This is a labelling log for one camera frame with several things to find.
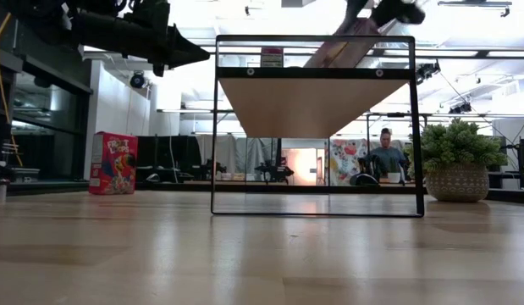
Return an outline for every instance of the label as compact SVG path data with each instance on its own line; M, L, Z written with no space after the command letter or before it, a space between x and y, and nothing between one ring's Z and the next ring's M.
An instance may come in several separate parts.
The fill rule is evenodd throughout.
M92 160L94 164L100 164L102 162L103 155L103 135L94 135L92 140Z
M281 47L262 47L262 68L284 67L284 49Z
M99 179L91 179L90 186L99 187L100 186L100 180Z

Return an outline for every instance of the wooden board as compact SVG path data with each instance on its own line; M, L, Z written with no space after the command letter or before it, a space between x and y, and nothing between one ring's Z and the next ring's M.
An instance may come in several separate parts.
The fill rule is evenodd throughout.
M343 21L334 35L379 36L378 29L370 23L368 19L358 19L352 28L345 29ZM376 42L376 38L356 42L325 42L309 58L304 68L355 68Z
M329 138L406 80L222 78L249 137Z

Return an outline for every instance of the black metal frame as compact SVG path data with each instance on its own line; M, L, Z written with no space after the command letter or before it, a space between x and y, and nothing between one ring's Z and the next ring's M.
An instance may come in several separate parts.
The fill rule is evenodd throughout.
M364 39L374 39L377 42L405 42L408 44L409 69L303 69L303 68L234 68L220 67L218 47L221 42L357 42ZM420 146L420 121L416 88L416 42L411 36L267 36L267 35L220 35L216 38L215 48L215 79L214 104L212 120L212 177L211 177L211 213L215 215L279 215L279 216L363 216L363 217L423 217L425 214L424 188ZM416 212L408 214L368 214L368 213L223 213L214 210L216 184L216 143L218 128L218 80L220 78L325 78L325 79L372 79L372 80L407 80L410 84L412 139L415 158L415 194ZM255 190L255 187L244 185L245 192ZM328 195L339 193L340 186L325 186Z

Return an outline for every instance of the curtain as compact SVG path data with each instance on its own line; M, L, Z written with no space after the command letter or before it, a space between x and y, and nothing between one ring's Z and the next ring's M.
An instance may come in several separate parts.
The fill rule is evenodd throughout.
M212 156L212 135L197 135L196 139L200 146L201 162L204 164ZM233 136L217 136L217 162L231 174L236 172L236 152L237 142Z
M256 167L266 160L271 160L273 164L275 163L277 139L238 138L236 141L235 164L237 172L261 175L261 173L254 170Z

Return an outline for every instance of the person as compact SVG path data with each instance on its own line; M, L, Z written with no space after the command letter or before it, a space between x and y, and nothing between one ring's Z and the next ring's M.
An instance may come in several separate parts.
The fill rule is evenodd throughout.
M378 157L378 164L381 166L380 171L382 174L388 173L392 159L399 162L401 167L406 162L403 152L395 147L391 147L391 132L387 128L383 128L380 132L380 147L371 151L371 158L372 156Z

